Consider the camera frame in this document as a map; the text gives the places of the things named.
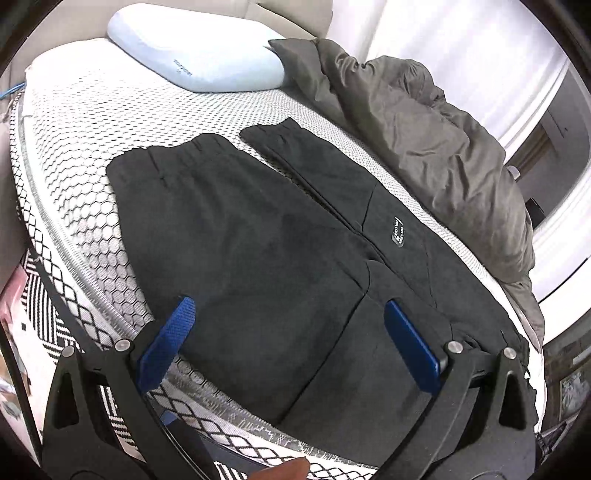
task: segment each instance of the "blue cable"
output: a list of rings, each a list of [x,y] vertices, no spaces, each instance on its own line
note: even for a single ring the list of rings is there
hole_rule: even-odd
[[[19,83],[18,85],[15,85],[14,87],[12,87],[10,90],[7,90],[4,93],[0,93],[0,100],[4,100],[8,95],[19,91],[21,88],[23,88],[25,86],[25,82],[23,83]]]

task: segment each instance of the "white label patch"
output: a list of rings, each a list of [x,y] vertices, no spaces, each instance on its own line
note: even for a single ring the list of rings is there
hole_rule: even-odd
[[[400,218],[394,217],[394,228],[392,230],[392,242],[399,247],[404,245],[404,224]]]

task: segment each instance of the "blue clamp pad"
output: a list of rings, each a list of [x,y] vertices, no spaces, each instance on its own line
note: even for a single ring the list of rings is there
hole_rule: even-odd
[[[195,325],[195,302],[185,297],[138,362],[136,385],[141,394],[157,388]]]
[[[431,395],[439,393],[439,360],[394,300],[384,308],[384,325],[418,387]]]

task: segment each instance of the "metal screw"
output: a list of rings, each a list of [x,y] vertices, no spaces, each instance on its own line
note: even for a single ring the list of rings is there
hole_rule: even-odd
[[[74,352],[76,351],[76,349],[74,347],[72,347],[71,345],[68,345],[67,347],[65,347],[62,351],[61,354],[63,356],[65,356],[66,358],[74,355]]]
[[[503,355],[505,355],[509,360],[513,360],[517,356],[517,352],[508,346],[503,350]]]
[[[129,349],[130,346],[131,342],[127,338],[122,338],[121,340],[118,340],[115,344],[115,350],[117,350],[118,352],[125,352]]]
[[[447,348],[451,353],[462,353],[464,351],[464,346],[455,340],[449,342]]]

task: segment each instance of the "black plastic bracket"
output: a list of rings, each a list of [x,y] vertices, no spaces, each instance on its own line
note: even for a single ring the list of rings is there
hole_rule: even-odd
[[[58,361],[45,417],[43,469],[54,480],[86,478],[210,480],[177,443],[140,395],[129,355],[133,343],[104,352],[80,353],[67,347]],[[111,388],[119,411],[146,463],[128,456],[112,430],[99,386]]]
[[[450,365],[439,395],[374,480],[528,478],[535,468],[536,419],[519,359],[511,349],[497,357],[476,349],[446,351]],[[488,400],[471,419],[478,432],[473,428],[455,452],[437,460],[470,387]]]

